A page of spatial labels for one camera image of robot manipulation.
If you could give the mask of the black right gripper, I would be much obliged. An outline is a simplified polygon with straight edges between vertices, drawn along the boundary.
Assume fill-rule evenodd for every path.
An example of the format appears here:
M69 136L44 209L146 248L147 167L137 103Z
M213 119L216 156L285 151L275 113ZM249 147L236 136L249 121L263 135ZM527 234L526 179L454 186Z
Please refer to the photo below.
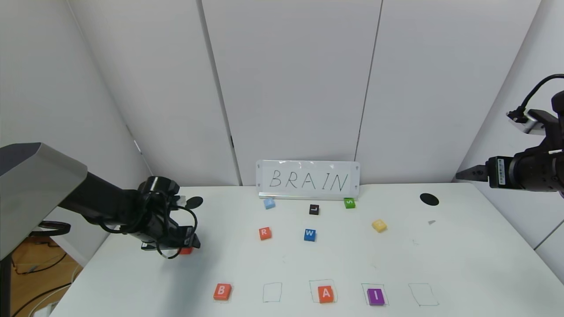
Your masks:
M554 157L548 152L496 156L486 164L459 171L456 180L489 182L490 187L528 192L554 191Z

